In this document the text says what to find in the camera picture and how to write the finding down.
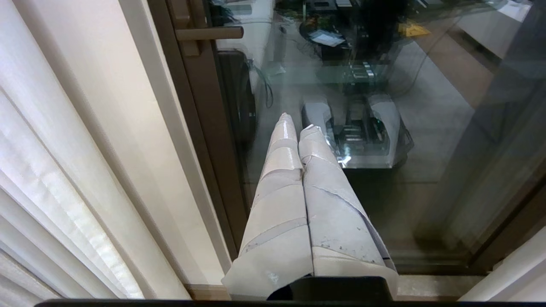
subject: brown door frame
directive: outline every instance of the brown door frame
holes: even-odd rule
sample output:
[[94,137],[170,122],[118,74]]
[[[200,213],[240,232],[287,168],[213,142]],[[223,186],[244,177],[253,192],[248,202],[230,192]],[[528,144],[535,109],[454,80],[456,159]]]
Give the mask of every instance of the brown door frame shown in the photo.
[[[206,28],[204,1],[187,2],[192,10],[193,26]],[[213,43],[209,40],[199,41],[199,56],[182,56],[183,43],[176,39],[173,4],[176,9],[175,1],[148,0],[203,177],[233,260],[239,253],[248,212]]]

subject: taped cover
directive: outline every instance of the taped cover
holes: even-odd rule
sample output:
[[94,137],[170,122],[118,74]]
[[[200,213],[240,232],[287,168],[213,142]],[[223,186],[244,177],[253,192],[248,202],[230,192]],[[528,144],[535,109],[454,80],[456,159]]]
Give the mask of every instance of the taped cover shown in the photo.
[[301,131],[299,153],[315,276],[381,276],[393,298],[398,273],[319,127]]
[[258,181],[239,257],[222,283],[234,300],[266,300],[313,273],[302,164],[290,115],[277,122]]

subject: glass door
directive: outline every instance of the glass door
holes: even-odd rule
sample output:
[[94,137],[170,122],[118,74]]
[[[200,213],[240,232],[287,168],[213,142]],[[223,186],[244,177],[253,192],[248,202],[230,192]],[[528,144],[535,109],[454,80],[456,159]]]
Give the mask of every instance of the glass door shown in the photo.
[[494,263],[480,255],[542,187],[539,3],[149,5],[171,72],[187,78],[235,250],[282,113],[321,127],[402,273],[484,273]]

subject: door handle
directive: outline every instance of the door handle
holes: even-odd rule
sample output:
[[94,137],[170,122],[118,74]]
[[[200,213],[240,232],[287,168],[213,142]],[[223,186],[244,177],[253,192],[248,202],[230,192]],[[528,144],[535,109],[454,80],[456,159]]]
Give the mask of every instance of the door handle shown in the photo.
[[241,26],[195,28],[190,0],[171,0],[169,3],[174,19],[176,39],[185,56],[199,56],[201,54],[198,40],[238,39],[244,35],[245,31]]

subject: sheer curtain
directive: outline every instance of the sheer curtain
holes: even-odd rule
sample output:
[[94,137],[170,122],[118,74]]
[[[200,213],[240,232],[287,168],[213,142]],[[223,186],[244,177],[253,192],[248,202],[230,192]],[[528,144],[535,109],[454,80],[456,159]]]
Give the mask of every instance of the sheer curtain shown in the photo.
[[189,298],[11,0],[0,0],[0,187],[3,305]]

